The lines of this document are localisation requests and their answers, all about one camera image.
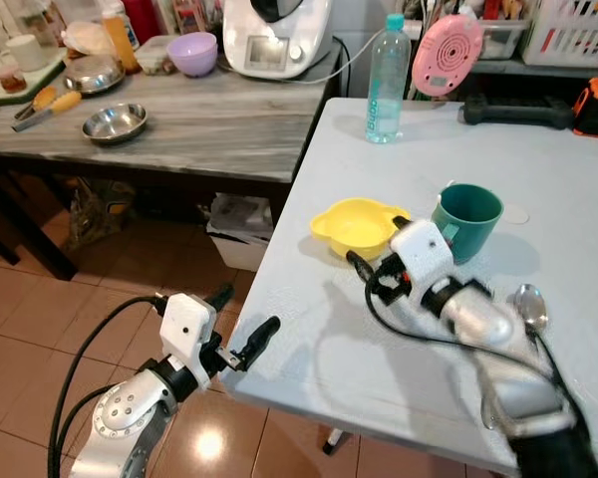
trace teal mug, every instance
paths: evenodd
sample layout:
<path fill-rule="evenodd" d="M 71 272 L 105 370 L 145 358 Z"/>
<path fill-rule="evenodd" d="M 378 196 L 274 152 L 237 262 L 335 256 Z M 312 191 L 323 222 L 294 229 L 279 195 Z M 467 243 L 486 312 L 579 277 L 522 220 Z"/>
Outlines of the teal mug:
<path fill-rule="evenodd" d="M 480 250 L 503 205 L 494 193 L 474 184 L 450 184 L 439 195 L 432 221 L 446 238 L 456 264 L 463 264 Z"/>

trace stainless steel bowl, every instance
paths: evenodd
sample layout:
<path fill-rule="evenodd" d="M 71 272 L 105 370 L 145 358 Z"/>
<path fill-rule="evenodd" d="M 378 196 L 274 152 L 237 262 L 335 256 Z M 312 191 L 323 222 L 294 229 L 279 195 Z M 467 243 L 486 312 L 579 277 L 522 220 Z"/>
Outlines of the stainless steel bowl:
<path fill-rule="evenodd" d="M 148 117 L 142 105 L 115 105 L 84 121 L 82 133 L 98 144 L 115 144 L 140 134 L 147 125 Z"/>
<path fill-rule="evenodd" d="M 74 60 L 65 70 L 64 84 L 83 95 L 105 92 L 124 79 L 122 63 L 111 55 L 93 55 Z"/>

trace purple bowl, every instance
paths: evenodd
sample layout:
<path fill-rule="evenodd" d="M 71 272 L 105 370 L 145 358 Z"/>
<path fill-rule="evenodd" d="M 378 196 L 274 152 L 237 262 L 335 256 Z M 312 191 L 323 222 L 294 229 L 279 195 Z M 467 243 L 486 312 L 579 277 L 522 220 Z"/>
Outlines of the purple bowl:
<path fill-rule="evenodd" d="M 217 62 L 217 39 L 211 33 L 189 33 L 170 42 L 166 52 L 182 73 L 202 77 L 210 73 Z"/>

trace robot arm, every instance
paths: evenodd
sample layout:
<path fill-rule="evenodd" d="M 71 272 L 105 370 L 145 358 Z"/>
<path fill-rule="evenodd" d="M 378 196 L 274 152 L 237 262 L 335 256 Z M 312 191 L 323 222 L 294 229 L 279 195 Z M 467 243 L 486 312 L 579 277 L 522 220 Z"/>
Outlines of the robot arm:
<path fill-rule="evenodd" d="M 277 317 L 268 319 L 239 353 L 226 351 L 213 331 L 216 311 L 228 302 L 224 290 L 207 303 L 176 294 L 167 299 L 159 334 L 165 357 L 149 360 L 128 381 L 102 395 L 92 418 L 91 435 L 78 455 L 74 478 L 144 477 L 150 453 L 178 404 L 194 391 L 206 389 L 227 366 L 246 371 L 279 330 Z"/>
<path fill-rule="evenodd" d="M 582 412 L 551 362 L 538 352 L 514 309 L 493 301 L 479 282 L 461 283 L 451 275 L 453 258 L 445 238 L 430 221 L 396 218 L 400 231 L 394 252 L 374 271 L 354 253 L 348 260 L 366 282 L 366 298 L 375 318 L 411 339 L 469 349 L 482 390 L 481 413 L 495 424 L 516 453 L 523 476 L 598 476 Z M 396 279 L 394 288 L 379 282 Z M 405 295 L 420 313 L 432 313 L 456 341 L 397 331 L 378 316 L 370 294 L 392 304 Z"/>

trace blue bottle cap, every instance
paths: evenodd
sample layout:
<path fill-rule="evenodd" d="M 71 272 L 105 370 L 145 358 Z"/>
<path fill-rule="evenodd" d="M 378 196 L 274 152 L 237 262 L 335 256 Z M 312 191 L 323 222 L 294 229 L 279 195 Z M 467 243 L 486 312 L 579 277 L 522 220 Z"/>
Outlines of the blue bottle cap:
<path fill-rule="evenodd" d="M 399 31 L 403 30 L 403 26 L 406 24 L 406 18 L 402 13 L 391 13 L 386 19 L 386 30 Z"/>

